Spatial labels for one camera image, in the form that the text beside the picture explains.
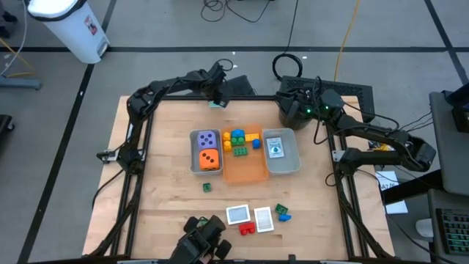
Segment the grey stand foot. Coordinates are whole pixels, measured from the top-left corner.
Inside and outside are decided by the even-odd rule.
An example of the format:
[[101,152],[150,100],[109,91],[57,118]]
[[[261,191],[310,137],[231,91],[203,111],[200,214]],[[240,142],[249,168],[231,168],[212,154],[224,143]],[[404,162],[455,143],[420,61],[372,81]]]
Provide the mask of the grey stand foot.
[[35,78],[8,78],[0,76],[0,88],[30,88],[39,90],[41,81]]

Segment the purple foam die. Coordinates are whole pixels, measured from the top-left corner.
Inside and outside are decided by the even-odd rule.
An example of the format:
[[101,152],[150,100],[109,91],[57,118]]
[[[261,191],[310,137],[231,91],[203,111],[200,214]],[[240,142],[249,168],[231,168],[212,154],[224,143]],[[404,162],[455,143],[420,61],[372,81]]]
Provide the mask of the purple foam die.
[[217,140],[213,131],[200,131],[197,135],[199,150],[216,149]]

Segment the white trash bin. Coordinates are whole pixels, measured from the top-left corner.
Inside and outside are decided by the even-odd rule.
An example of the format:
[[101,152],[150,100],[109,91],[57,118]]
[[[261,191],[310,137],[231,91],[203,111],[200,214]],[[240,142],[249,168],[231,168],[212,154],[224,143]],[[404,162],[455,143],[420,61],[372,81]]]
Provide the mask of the white trash bin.
[[27,10],[83,63],[100,62],[110,46],[88,0],[29,0]]

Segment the black bucket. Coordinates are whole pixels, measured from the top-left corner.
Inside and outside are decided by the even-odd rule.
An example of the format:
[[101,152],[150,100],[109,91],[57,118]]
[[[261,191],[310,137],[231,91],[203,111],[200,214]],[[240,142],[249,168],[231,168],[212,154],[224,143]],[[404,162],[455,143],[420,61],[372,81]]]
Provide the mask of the black bucket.
[[279,107],[279,120],[286,128],[300,130],[318,117],[309,90],[293,89],[288,92],[277,92],[275,102]]

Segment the teal framed card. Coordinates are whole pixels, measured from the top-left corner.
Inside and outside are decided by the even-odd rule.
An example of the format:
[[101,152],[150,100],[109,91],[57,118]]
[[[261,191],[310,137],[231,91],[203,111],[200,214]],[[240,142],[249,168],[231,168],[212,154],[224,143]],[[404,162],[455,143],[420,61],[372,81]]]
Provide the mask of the teal framed card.
[[266,139],[269,158],[283,158],[284,148],[281,137]]

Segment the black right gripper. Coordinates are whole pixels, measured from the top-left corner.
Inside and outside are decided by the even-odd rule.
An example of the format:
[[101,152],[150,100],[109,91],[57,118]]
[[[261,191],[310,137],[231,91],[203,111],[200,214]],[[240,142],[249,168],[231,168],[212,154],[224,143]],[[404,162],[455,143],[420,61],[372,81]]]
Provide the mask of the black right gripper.
[[286,126],[296,128],[301,120],[321,120],[319,102],[316,99],[316,88],[297,87],[290,92],[278,91],[275,94],[277,103],[291,102],[292,105],[286,115]]

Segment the backlit keyboard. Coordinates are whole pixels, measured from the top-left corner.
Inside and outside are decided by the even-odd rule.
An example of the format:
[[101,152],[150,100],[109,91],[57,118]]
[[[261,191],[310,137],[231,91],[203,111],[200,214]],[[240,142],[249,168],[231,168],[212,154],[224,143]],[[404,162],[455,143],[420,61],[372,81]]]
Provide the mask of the backlit keyboard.
[[469,256],[469,210],[437,208],[436,216],[445,253]]

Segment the grey plastic bin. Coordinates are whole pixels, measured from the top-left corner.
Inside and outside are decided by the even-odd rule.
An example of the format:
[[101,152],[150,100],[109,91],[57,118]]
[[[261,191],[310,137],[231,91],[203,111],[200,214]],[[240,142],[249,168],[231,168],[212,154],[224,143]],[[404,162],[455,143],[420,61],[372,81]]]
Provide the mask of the grey plastic bin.
[[[266,139],[281,137],[284,157],[269,158]],[[295,133],[290,128],[264,129],[262,131],[262,144],[265,152],[265,161],[270,176],[290,175],[300,169],[300,157]]]
[[[197,144],[197,135],[200,131],[213,131],[216,135],[217,140],[217,150],[219,152],[219,159],[220,159],[220,169],[213,170],[213,171],[202,171],[199,168],[199,150]],[[207,129],[207,130],[195,130],[191,131],[190,133],[190,141],[191,141],[191,172],[195,175],[220,175],[223,171],[223,156],[222,156],[222,146],[221,146],[221,133],[218,129]]]

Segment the black desk leg bar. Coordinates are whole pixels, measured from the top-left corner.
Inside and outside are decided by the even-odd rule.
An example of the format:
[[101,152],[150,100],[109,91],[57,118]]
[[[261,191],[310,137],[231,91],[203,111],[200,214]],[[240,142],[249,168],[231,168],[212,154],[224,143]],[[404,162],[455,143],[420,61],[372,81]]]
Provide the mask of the black desk leg bar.
[[382,191],[382,198],[384,204],[389,205],[426,194],[430,189],[443,189],[443,179],[439,169]]

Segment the black perforated case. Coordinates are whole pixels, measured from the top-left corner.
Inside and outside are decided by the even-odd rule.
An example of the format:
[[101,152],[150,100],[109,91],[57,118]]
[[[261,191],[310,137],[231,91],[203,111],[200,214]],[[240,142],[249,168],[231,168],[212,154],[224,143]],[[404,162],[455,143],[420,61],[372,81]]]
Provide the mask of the black perforated case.
[[[311,87],[313,84],[314,79],[311,78],[285,76],[281,81],[280,91],[287,92],[289,89],[296,87]],[[322,87],[324,89],[334,89],[342,96],[356,96],[360,109],[366,112],[362,114],[363,122],[370,123],[374,119],[374,97],[371,86],[322,81]]]

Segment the grey desk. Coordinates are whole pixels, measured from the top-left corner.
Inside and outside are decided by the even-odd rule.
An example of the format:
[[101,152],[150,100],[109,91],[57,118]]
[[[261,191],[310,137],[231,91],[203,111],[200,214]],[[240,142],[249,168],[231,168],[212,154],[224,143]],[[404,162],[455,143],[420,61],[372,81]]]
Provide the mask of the grey desk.
[[469,264],[469,256],[446,254],[443,248],[443,243],[440,240],[440,230],[437,225],[436,209],[453,209],[453,210],[469,210],[469,197],[450,194],[438,190],[430,190],[428,193],[429,199],[429,212],[433,225],[433,249],[435,254],[439,257],[438,262],[451,264]]
[[460,133],[450,105],[442,92],[429,94],[443,187],[447,192],[469,196],[469,133]]

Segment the white paper sheet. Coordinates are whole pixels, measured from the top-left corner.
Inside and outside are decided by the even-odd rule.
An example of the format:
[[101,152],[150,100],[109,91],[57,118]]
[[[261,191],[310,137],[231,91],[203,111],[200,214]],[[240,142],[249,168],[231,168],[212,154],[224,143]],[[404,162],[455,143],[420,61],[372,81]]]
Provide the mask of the white paper sheet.
[[405,201],[391,203],[385,206],[387,214],[407,214],[408,209]]
[[375,176],[379,181],[381,191],[399,185],[395,171],[376,171]]

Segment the black floor equipment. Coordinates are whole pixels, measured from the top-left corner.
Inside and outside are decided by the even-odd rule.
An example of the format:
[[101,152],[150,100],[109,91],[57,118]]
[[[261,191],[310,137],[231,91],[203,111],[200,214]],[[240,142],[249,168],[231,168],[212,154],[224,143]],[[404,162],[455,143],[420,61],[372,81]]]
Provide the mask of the black floor equipment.
[[9,137],[9,134],[15,129],[12,116],[0,114],[0,146],[2,146]]

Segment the white computer mouse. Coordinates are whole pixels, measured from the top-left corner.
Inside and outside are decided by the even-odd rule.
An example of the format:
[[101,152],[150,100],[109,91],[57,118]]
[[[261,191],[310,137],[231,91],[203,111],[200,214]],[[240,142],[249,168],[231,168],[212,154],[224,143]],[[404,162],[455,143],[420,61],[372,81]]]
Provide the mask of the white computer mouse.
[[417,233],[424,237],[424,238],[433,238],[434,237],[434,232],[433,232],[433,225],[432,225],[432,219],[427,218],[427,219],[419,219],[416,221],[415,224],[416,231]]

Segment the orange foam die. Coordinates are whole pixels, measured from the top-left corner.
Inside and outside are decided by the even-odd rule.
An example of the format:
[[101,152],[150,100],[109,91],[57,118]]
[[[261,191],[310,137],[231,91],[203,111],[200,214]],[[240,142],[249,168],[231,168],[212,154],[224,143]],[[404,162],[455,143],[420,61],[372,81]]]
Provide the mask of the orange foam die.
[[220,169],[220,159],[218,150],[201,150],[199,152],[199,168],[202,171],[213,171]]

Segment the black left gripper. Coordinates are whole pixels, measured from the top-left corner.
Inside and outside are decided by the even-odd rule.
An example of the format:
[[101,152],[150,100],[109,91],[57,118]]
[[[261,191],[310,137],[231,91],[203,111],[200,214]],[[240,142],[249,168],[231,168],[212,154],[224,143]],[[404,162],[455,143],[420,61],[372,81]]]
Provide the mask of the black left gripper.
[[223,108],[226,108],[230,101],[230,95],[223,94],[221,91],[225,77],[224,68],[219,62],[215,62],[206,72],[205,80],[200,85],[200,93],[206,98],[213,99],[215,105]]

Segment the black desk equipment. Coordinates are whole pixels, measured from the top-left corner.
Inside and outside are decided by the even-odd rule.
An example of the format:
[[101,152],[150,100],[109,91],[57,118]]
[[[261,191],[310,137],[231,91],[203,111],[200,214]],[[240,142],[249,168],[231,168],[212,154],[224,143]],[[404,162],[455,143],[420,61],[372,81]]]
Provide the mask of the black desk equipment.
[[443,90],[446,102],[453,107],[451,110],[456,128],[461,133],[469,133],[469,82],[458,90]]

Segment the orange translucent plastic bin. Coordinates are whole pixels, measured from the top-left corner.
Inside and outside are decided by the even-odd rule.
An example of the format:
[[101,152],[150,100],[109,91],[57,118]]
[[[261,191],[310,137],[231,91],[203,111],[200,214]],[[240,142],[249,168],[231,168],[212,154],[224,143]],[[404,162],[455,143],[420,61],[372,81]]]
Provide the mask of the orange translucent plastic bin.
[[263,144],[259,149],[254,149],[252,142],[245,142],[242,146],[232,146],[232,150],[236,147],[247,147],[248,155],[234,156],[233,151],[224,151],[223,133],[230,132],[234,129],[242,129],[247,133],[258,133],[262,140],[262,126],[260,124],[251,123],[247,125],[225,127],[221,130],[221,146],[224,159],[224,180],[229,184],[248,184],[257,183],[269,178],[267,164],[265,161],[265,152]]

